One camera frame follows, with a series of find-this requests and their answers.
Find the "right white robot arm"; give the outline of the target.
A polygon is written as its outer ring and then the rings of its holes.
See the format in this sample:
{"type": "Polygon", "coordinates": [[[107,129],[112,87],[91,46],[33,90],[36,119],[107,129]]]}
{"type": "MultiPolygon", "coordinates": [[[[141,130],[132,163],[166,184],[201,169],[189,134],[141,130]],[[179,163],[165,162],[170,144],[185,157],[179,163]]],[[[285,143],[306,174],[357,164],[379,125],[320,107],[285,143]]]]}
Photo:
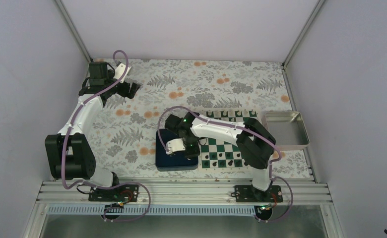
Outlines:
{"type": "Polygon", "coordinates": [[[183,118],[169,115],[164,127],[176,136],[163,143],[167,155],[183,152],[188,159],[203,155],[199,145],[202,138],[236,146],[240,158],[252,167],[253,198],[264,202],[270,197],[270,157],[276,151],[276,140],[257,119],[232,122],[188,112],[183,118]]]}

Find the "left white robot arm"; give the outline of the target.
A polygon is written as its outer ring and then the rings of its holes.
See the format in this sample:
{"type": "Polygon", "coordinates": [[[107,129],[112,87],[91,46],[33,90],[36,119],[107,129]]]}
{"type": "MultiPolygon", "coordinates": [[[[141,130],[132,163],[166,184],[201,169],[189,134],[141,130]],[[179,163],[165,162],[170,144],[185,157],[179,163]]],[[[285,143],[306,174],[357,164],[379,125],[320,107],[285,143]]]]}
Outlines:
{"type": "Polygon", "coordinates": [[[117,175],[96,165],[86,137],[111,96],[118,94],[129,99],[135,96],[140,85],[125,81],[130,71],[131,67],[120,61],[115,67],[105,61],[89,64],[89,76],[83,81],[72,115],[59,132],[47,135],[45,139],[49,168],[54,179],[74,179],[75,185],[102,187],[102,195],[110,201],[120,197],[117,175]]]}

